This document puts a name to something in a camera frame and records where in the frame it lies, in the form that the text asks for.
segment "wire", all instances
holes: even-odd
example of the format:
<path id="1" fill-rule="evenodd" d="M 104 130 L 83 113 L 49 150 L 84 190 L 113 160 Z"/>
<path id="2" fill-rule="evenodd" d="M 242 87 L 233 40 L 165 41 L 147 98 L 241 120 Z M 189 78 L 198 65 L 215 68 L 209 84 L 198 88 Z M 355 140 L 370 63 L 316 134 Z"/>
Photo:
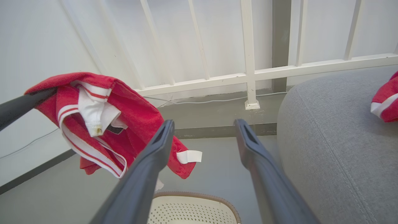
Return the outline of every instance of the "wire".
<path id="1" fill-rule="evenodd" d="M 287 92 L 274 92 L 274 93 L 261 94 L 261 95 L 256 95 L 256 96 L 271 96 L 271 95 L 282 94 L 282 93 L 287 93 Z M 162 101 L 166 101 L 166 102 L 169 102 L 169 103 L 172 103 L 172 104 L 204 104 L 204 103 L 210 103 L 210 102 L 227 102 L 227 101 L 232 101 L 232 100 L 240 100 L 240 99 L 245 99 L 245 98 L 247 98 L 247 96 L 239 97 L 239 98 L 234 98 L 234 99 L 229 99 L 229 100 L 210 100 L 210 101 L 204 101 L 204 102 L 179 102 L 179 103 L 174 103 L 174 102 L 171 102 L 171 101 L 168 101 L 168 100 L 159 99 L 159 98 L 155 98 L 155 97 L 149 97 L 149 96 L 144 96 L 144 98 L 154 99 L 154 100 L 162 100 Z M 19 152 L 19 151 L 23 150 L 23 149 L 26 148 L 27 146 L 31 145 L 33 142 L 35 142 L 35 141 L 37 141 L 37 140 L 39 140 L 39 139 L 41 139 L 41 138 L 44 138 L 44 137 L 46 137 L 47 135 L 49 135 L 49 134 L 51 134 L 51 133 L 53 133 L 53 132 L 55 132 L 55 131 L 57 131 L 57 130 L 58 130 L 58 128 L 55 129 L 54 131 L 52 131 L 52 132 L 46 134 L 46 135 L 43 135 L 43 136 L 41 136 L 41 137 L 39 137 L 39 138 L 37 138 L 37 139 L 31 141 L 29 144 L 23 146 L 22 148 L 18 149 L 17 151 L 14 151 L 14 152 L 12 152 L 12 153 L 10 153 L 10 154 L 7 154 L 7 155 L 5 155 L 5 156 L 3 156 L 3 157 L 0 157 L 0 159 L 3 159 L 3 158 L 5 158 L 5 157 L 7 157 L 7 156 L 9 156 L 9 155 L 12 155 L 12 154 L 14 154 L 14 153 L 16 153 L 16 152 Z"/>
<path id="2" fill-rule="evenodd" d="M 256 95 L 256 96 L 271 96 L 271 95 L 277 95 L 277 94 L 282 94 L 282 93 L 287 93 L 287 92 L 274 92 L 274 93 L 261 94 L 261 95 Z M 227 101 L 232 101 L 232 100 L 240 100 L 240 99 L 247 98 L 247 96 L 229 99 L 229 100 L 210 100 L 210 101 L 204 101 L 204 102 L 179 102 L 179 103 L 174 103 L 174 102 L 171 102 L 168 100 L 159 99 L 159 98 L 155 98 L 155 97 L 149 97 L 149 96 L 144 96 L 144 98 L 153 99 L 153 100 L 162 100 L 162 101 L 166 101 L 166 102 L 169 102 L 172 104 L 204 104 L 204 103 L 210 103 L 210 102 L 227 102 Z"/>
<path id="3" fill-rule="evenodd" d="M 46 134 L 46 135 L 43 135 L 43 136 L 41 136 L 41 137 L 38 137 L 37 139 L 31 141 L 29 144 L 23 146 L 22 148 L 18 149 L 17 151 L 14 151 L 14 152 L 12 152 L 12 153 L 10 153 L 10 154 L 8 154 L 8 155 L 5 155 L 5 156 L 3 156 L 3 157 L 0 157 L 0 159 L 3 159 L 3 158 L 5 158 L 5 157 L 7 157 L 7 156 L 9 156 L 9 155 L 12 155 L 12 154 L 14 154 L 14 153 L 16 153 L 16 152 L 19 152 L 19 151 L 23 150 L 24 148 L 26 148 L 27 146 L 29 146 L 29 145 L 32 144 L 33 142 L 35 142 L 35 141 L 37 141 L 37 140 L 39 140 L 39 139 L 41 139 L 41 138 L 46 137 L 47 135 L 49 135 L 49 134 L 55 132 L 56 130 L 58 130 L 58 128 L 55 129 L 54 131 L 52 131 L 52 132 Z"/>

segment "white railing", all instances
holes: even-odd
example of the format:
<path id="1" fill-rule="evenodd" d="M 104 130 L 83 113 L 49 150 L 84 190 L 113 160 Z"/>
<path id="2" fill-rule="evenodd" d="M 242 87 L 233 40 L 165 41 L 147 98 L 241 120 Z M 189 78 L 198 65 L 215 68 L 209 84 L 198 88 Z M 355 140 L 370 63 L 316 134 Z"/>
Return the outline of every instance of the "white railing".
<path id="1" fill-rule="evenodd" d="M 135 68 L 134 62 L 131 60 L 129 56 L 126 46 L 123 43 L 123 40 L 120 34 L 117 31 L 115 21 L 112 16 L 110 16 L 110 12 L 108 11 L 108 7 L 106 6 L 105 0 L 101 0 L 101 4 L 103 10 L 105 12 L 105 17 L 108 18 L 111 25 L 113 26 L 113 32 L 119 42 L 120 48 L 123 50 L 124 57 L 128 61 L 130 72 L 133 76 L 133 80 L 138 84 L 139 89 L 136 89 L 138 93 L 142 96 L 151 96 L 158 94 L 166 94 L 172 92 L 186 91 L 186 90 L 195 90 L 201 88 L 209 88 L 209 87 L 217 87 L 217 86 L 226 86 L 232 84 L 247 84 L 247 95 L 248 100 L 245 103 L 246 109 L 257 109 L 259 108 L 258 101 L 256 100 L 256 87 L 255 83 L 259 80 L 267 80 L 267 79 L 276 79 L 283 77 L 292 77 L 299 75 L 308 75 L 315 73 L 325 73 L 332 71 L 341 71 L 348 69 L 360 69 L 360 68 L 368 68 L 368 67 L 377 67 L 377 66 L 385 66 L 385 65 L 396 65 L 398 64 L 398 44 L 394 51 L 394 53 L 381 54 L 381 55 L 370 55 L 370 56 L 362 56 L 362 57 L 352 57 L 353 48 L 357 42 L 357 22 L 361 19 L 361 11 L 362 11 L 362 0 L 356 0 L 355 9 L 353 13 L 353 18 L 351 22 L 351 28 L 349 32 L 349 37 L 347 41 L 347 47 L 345 50 L 344 57 L 342 59 L 330 60 L 330 61 L 319 61 L 313 63 L 302 63 L 303 54 L 304 54 L 304 43 L 305 43 L 305 27 L 306 27 L 306 18 L 307 18 L 307 0 L 301 0 L 300 6 L 300 22 L 299 22 L 299 30 L 298 30 L 298 43 L 297 43 L 297 57 L 295 65 L 269 68 L 269 69 L 254 69 L 254 37 L 253 37 L 253 17 L 252 17 L 252 1 L 251 0 L 241 0 L 241 11 L 242 11 L 242 28 L 243 28 L 243 40 L 244 40 L 244 53 L 245 53 L 245 65 L 246 72 L 238 73 L 232 75 L 223 75 L 210 77 L 205 52 L 203 50 L 203 43 L 201 40 L 201 35 L 199 32 L 198 24 L 196 21 L 195 9 L 192 0 L 188 0 L 189 8 L 192 15 L 193 25 L 195 27 L 196 37 L 199 46 L 199 52 L 201 55 L 201 60 L 203 63 L 204 69 L 204 78 L 184 81 L 184 82 L 175 82 L 172 73 L 168 67 L 166 62 L 166 58 L 163 52 L 163 48 L 160 44 L 159 37 L 156 31 L 156 26 L 154 24 L 152 14 L 150 8 L 148 6 L 147 0 L 140 0 L 142 4 L 142 8 L 145 13 L 146 20 L 149 24 L 152 36 L 154 38 L 155 47 L 156 47 L 156 58 L 160 65 L 160 68 L 164 71 L 163 79 L 165 83 L 163 85 L 145 87 L 144 83 L 140 80 L 140 76 Z M 84 29 L 81 27 L 78 18 L 75 16 L 72 7 L 69 5 L 68 0 L 62 0 L 62 3 L 68 12 L 71 20 L 74 23 L 76 30 L 78 31 L 81 39 L 92 55 L 95 63 L 98 65 L 100 71 L 109 75 L 106 69 L 101 65 L 101 61 L 96 53 L 96 49 L 90 43 L 87 35 L 85 34 Z"/>

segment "white label tag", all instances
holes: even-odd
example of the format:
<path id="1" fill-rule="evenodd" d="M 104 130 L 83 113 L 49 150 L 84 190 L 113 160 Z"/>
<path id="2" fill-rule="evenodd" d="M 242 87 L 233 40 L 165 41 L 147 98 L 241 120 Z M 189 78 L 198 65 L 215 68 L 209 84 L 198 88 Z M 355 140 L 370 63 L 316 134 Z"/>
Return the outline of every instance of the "white label tag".
<path id="1" fill-rule="evenodd" d="M 195 150 L 187 150 L 183 152 L 177 152 L 177 159 L 181 164 L 201 162 L 202 152 Z"/>

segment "red towel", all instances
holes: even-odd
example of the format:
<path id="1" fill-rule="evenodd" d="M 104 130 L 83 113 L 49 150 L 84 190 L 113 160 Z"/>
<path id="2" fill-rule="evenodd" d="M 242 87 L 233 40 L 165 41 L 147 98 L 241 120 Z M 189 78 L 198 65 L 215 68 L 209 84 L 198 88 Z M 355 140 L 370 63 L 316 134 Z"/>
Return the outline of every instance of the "red towel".
<path id="1" fill-rule="evenodd" d="M 398 71 L 373 97 L 371 112 L 384 122 L 398 120 Z"/>
<path id="2" fill-rule="evenodd" d="M 164 121 L 153 105 L 125 83 L 93 73 L 57 75 L 25 94 L 53 87 L 57 87 L 57 93 L 37 109 L 61 129 L 68 144 L 81 156 L 80 168 L 87 174 L 103 167 L 121 178 Z M 82 103 L 84 100 L 92 105 Z M 98 108 L 103 108 L 103 112 L 96 111 Z M 90 124 L 88 118 L 92 117 L 101 123 Z M 119 134 L 105 130 L 101 124 L 108 123 L 103 119 L 124 130 Z M 168 166 L 183 179 L 195 166 L 178 161 L 176 153 L 186 150 L 174 137 Z"/>

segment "black plastic bar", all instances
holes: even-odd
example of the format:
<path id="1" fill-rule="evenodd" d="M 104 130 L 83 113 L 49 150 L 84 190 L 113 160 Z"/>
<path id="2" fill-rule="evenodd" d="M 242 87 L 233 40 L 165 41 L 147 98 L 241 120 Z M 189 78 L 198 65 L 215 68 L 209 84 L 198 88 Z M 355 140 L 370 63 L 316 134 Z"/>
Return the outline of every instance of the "black plastic bar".
<path id="1" fill-rule="evenodd" d="M 235 120 L 235 127 L 240 159 L 252 176 L 263 223 L 269 215 L 276 224 L 319 223 L 246 121 Z"/>
<path id="2" fill-rule="evenodd" d="M 137 156 L 91 224 L 144 224 L 152 203 L 159 172 L 167 165 L 174 121 L 165 121 Z"/>
<path id="3" fill-rule="evenodd" d="M 27 94 L 0 104 L 0 131 L 57 92 L 56 88 Z"/>

